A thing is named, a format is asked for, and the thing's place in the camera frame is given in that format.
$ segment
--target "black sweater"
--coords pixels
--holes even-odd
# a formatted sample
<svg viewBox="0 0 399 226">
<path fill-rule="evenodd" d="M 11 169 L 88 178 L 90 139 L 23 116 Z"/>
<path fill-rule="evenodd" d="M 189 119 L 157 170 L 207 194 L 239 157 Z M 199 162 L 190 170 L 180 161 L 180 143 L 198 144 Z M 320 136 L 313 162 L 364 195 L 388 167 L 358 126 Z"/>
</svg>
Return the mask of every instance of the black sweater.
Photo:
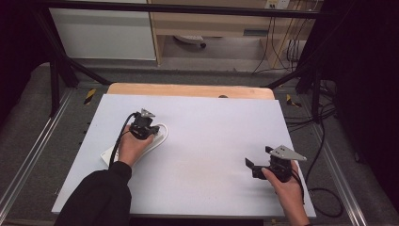
<svg viewBox="0 0 399 226">
<path fill-rule="evenodd" d="M 132 169 L 122 162 L 91 173 L 68 198 L 55 226 L 129 225 L 131 176 Z"/>
</svg>

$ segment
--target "white tabletop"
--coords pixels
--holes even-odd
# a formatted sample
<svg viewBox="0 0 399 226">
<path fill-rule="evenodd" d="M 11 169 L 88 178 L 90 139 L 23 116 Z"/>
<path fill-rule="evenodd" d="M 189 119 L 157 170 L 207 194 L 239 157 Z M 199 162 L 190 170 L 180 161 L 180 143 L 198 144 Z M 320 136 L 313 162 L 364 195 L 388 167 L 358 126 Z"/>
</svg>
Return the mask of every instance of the white tabletop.
<svg viewBox="0 0 399 226">
<path fill-rule="evenodd" d="M 53 212 L 59 213 L 84 177 L 107 169 L 100 154 L 115 144 L 127 116 L 141 108 L 155 114 L 153 124 L 165 124 L 169 135 L 136 164 L 128 185 L 132 214 L 284 215 L 273 187 L 253 179 L 245 165 L 246 157 L 256 165 L 268 165 L 264 146 L 282 144 L 293 149 L 278 101 L 114 94 L 105 94 L 101 100 Z M 308 192 L 305 209 L 310 218 L 315 217 Z"/>
</svg>

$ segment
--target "white panel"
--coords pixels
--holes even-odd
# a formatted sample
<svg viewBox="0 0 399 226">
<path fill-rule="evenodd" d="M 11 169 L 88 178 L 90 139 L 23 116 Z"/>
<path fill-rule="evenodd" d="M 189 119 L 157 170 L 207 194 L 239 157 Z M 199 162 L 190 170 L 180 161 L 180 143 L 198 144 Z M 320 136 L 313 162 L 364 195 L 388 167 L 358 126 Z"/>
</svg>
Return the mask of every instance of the white panel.
<svg viewBox="0 0 399 226">
<path fill-rule="evenodd" d="M 51 13 L 69 57 L 155 60 L 148 12 L 51 8 Z"/>
<path fill-rule="evenodd" d="M 253 179 L 245 165 L 246 157 L 267 165 L 266 145 L 293 149 L 278 101 L 135 95 L 103 97 L 53 212 L 61 210 L 84 177 L 106 169 L 100 154 L 115 143 L 127 116 L 142 107 L 156 115 L 154 124 L 167 125 L 169 136 L 136 165 L 129 182 L 131 213 L 283 216 L 274 188 Z M 315 217 L 305 194 L 307 214 Z"/>
</svg>

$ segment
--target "hand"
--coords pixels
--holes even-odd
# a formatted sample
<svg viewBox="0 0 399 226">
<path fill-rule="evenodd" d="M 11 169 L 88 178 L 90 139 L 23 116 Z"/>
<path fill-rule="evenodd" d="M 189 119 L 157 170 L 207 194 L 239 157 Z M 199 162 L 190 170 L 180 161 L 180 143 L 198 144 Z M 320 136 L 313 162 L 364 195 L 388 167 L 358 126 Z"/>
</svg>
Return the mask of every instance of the hand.
<svg viewBox="0 0 399 226">
<path fill-rule="evenodd" d="M 295 161 L 291 161 L 291 165 L 295 172 L 298 172 L 298 166 Z M 303 207 L 302 194 L 299 183 L 293 177 L 286 183 L 282 183 L 276 175 L 269 169 L 262 169 L 263 175 L 270 184 L 275 188 L 279 197 L 279 203 L 284 210 L 285 216 L 291 225 L 307 225 L 310 224 Z"/>
<path fill-rule="evenodd" d="M 144 140 L 137 139 L 129 132 L 129 128 L 130 125 L 126 125 L 120 139 L 119 161 L 132 167 L 143 154 L 144 149 L 152 143 L 154 135 Z"/>
</svg>

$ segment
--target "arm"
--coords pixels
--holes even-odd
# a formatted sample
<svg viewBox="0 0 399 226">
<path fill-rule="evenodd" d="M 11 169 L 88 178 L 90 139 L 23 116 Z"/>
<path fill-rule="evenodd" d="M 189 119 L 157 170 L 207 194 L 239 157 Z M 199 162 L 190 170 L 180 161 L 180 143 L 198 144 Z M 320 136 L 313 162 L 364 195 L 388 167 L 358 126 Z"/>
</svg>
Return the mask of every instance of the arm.
<svg viewBox="0 0 399 226">
<path fill-rule="evenodd" d="M 293 170 L 298 172 L 298 166 L 294 161 L 291 161 Z M 285 216 L 293 226 L 310 225 L 305 208 L 303 207 L 301 190 L 298 182 L 291 178 L 290 181 L 282 183 L 272 171 L 263 168 L 263 175 L 267 178 L 270 184 L 275 188 L 276 194 L 279 197 L 279 203 L 284 210 Z"/>
<path fill-rule="evenodd" d="M 153 135 L 138 140 L 126 133 L 120 140 L 120 158 L 109 170 L 99 170 L 87 176 L 68 198 L 55 226 L 62 225 L 115 225 L 129 224 L 131 194 L 127 183 L 132 166 Z"/>
</svg>

